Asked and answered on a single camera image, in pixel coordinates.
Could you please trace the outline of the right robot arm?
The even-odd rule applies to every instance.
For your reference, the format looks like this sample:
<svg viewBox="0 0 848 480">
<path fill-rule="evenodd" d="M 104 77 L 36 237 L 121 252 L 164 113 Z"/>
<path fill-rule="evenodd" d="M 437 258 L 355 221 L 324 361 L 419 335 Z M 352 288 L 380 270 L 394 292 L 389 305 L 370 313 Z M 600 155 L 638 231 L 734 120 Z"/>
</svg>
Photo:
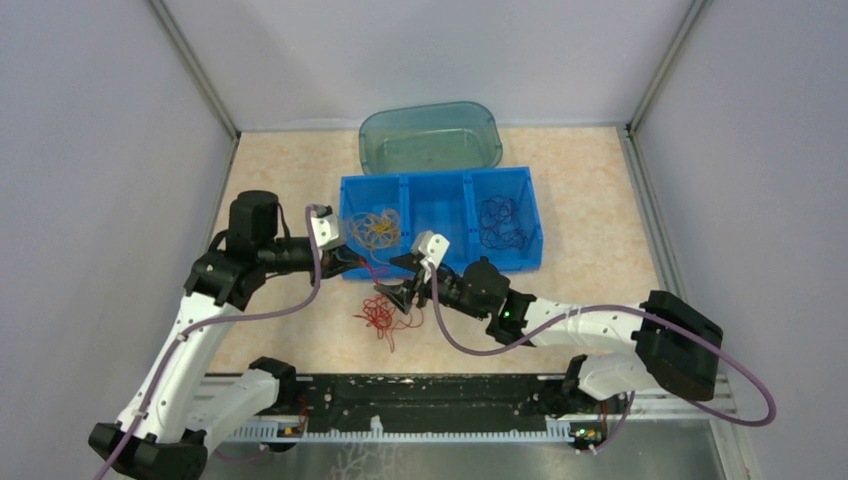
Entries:
<svg viewBox="0 0 848 480">
<path fill-rule="evenodd" d="M 722 329 L 671 292 L 653 290 L 635 305 L 576 305 L 520 293 L 487 258 L 457 273 L 447 265 L 431 272 L 419 255 L 392 259 L 413 272 L 376 291 L 404 313 L 431 302 L 487 321 L 499 353 L 519 346 L 584 347 L 574 357 L 563 398 L 576 412 L 620 393 L 662 388 L 684 400 L 714 397 Z"/>
</svg>

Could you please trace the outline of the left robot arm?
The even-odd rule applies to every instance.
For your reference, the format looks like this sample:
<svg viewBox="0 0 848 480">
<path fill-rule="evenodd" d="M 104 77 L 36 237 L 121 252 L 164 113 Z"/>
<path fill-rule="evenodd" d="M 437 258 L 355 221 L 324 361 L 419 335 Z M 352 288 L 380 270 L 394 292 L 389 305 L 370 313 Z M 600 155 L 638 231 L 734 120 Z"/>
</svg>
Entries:
<svg viewBox="0 0 848 480">
<path fill-rule="evenodd" d="M 307 233 L 292 235 L 279 198 L 249 190 L 231 203 L 229 221 L 193 263 L 177 316 L 141 386 L 117 419 L 95 425 L 90 447 L 98 476 L 196 479 L 217 448 L 252 416 L 273 411 L 305 417 L 296 369 L 262 357 L 200 407 L 197 390 L 224 337 L 253 320 L 247 306 L 268 280 L 305 273 L 313 291 L 325 279 L 363 268 L 329 206 L 310 205 Z"/>
</svg>

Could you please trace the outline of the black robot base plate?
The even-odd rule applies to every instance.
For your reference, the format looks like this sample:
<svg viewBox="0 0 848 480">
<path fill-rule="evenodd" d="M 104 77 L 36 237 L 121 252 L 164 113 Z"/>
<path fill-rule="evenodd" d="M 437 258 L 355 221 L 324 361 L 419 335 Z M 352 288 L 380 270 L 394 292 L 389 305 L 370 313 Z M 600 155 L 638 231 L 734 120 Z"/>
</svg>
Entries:
<svg viewBox="0 0 848 480">
<path fill-rule="evenodd" d="M 550 420 L 623 412 L 567 388 L 559 374 L 314 374 L 284 388 L 264 414 L 293 416 L 309 433 L 364 433 L 373 419 L 398 434 L 541 433 Z"/>
</svg>

